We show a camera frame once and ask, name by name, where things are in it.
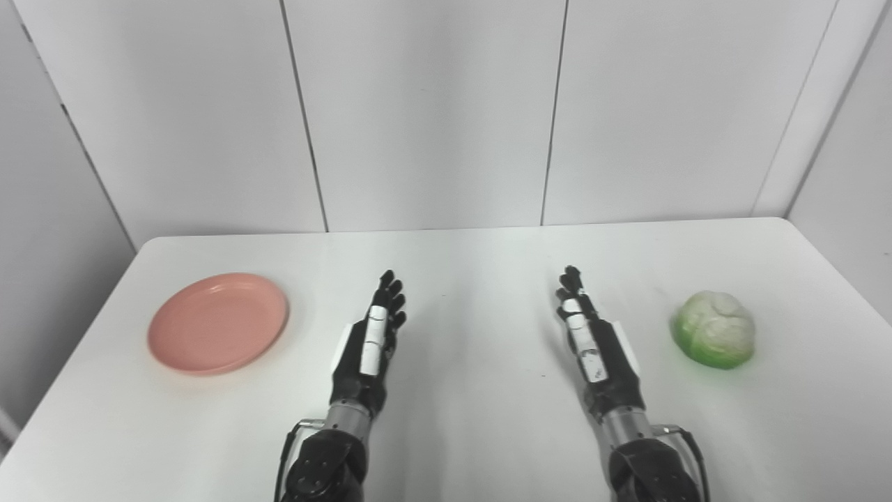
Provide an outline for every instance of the pink plate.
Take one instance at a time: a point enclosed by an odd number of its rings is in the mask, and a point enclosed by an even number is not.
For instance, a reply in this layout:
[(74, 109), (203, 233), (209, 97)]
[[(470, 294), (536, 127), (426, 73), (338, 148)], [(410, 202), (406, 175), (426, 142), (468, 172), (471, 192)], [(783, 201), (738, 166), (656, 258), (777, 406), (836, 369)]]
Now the pink plate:
[(208, 375), (250, 363), (282, 332), (285, 294), (251, 273), (224, 273), (181, 289), (149, 326), (149, 350), (162, 364)]

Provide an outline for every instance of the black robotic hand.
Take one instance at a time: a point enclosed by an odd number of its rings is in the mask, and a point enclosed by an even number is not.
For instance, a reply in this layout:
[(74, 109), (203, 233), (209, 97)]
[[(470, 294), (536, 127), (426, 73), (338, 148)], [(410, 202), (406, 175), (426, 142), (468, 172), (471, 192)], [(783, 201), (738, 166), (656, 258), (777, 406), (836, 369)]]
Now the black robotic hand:
[(672, 426), (653, 427), (645, 415), (638, 374), (632, 369), (614, 325), (601, 319), (582, 287), (576, 267), (560, 276), (557, 314), (567, 327), (586, 386), (589, 413), (600, 424), (610, 446), (609, 483), (619, 502), (700, 502), (698, 487), (685, 471), (679, 453), (656, 438), (680, 433), (700, 468), (704, 501), (708, 502), (706, 468), (693, 436)]
[(400, 291), (402, 282), (394, 279), (393, 271), (385, 272), (366, 316), (353, 324), (347, 338), (341, 362), (332, 374), (330, 403), (356, 401), (373, 418), (384, 407), (384, 377), (396, 350), (396, 332), (406, 321), (406, 313), (401, 311), (406, 298)]
[(318, 432), (303, 441), (301, 453), (285, 479), (285, 497), (279, 498), (282, 471), (276, 481), (276, 502), (361, 502), (362, 482), (368, 472), (368, 434), (384, 407), (384, 377), (393, 352), (396, 332), (406, 321), (401, 311), (406, 298), (393, 271), (381, 276), (365, 317), (353, 324), (341, 358), (332, 374), (332, 394), (324, 421), (301, 421), (288, 434), (281, 462), (291, 452), (302, 423), (318, 422)]
[(604, 414), (619, 406), (644, 409), (638, 374), (626, 357), (613, 324), (601, 319), (582, 287), (579, 269), (568, 266), (557, 290), (570, 349), (586, 380), (585, 402), (600, 423)]

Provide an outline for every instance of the white wall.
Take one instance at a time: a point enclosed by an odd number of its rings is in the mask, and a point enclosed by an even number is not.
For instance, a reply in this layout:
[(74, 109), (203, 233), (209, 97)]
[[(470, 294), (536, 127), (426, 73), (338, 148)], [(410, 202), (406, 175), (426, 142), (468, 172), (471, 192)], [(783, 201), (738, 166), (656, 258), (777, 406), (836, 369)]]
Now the white wall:
[(0, 0), (0, 407), (19, 425), (132, 257), (34, 47)]
[[(137, 245), (323, 230), (276, 2), (15, 1)], [(330, 228), (381, 230), (781, 215), (883, 2), (284, 5)]]
[(790, 220), (892, 322), (892, 21), (888, 15)]
[(285, 5), (332, 230), (539, 224), (563, 2)]
[(571, 1), (545, 222), (748, 216), (834, 4)]
[(277, 2), (16, 4), (137, 247), (323, 230)]

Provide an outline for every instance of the green cabbage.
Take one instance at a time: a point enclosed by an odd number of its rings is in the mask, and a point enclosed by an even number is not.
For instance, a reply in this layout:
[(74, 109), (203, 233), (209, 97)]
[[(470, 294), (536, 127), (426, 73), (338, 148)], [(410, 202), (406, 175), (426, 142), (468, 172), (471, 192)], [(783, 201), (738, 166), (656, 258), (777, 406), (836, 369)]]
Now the green cabbage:
[(700, 291), (684, 302), (672, 322), (675, 343), (694, 361), (725, 370), (756, 350), (756, 324), (737, 298)]

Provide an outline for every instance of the tabletop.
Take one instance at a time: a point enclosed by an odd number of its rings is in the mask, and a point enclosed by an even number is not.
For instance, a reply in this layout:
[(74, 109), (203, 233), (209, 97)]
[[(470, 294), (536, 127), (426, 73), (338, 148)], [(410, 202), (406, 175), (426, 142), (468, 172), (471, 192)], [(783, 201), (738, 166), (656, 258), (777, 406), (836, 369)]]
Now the tabletop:
[[(325, 416), (343, 327), (393, 268), (409, 321), (372, 430), (366, 500), (607, 501), (554, 314), (567, 264), (622, 323), (650, 420), (694, 432), (713, 500), (888, 500), (892, 328), (773, 218), (154, 239), (0, 464), (0, 500), (271, 499), (285, 433)], [(218, 376), (154, 361), (155, 311), (223, 272), (286, 293), (279, 340)], [(699, 365), (671, 339), (674, 310), (701, 289), (755, 316), (756, 354), (737, 369)]]

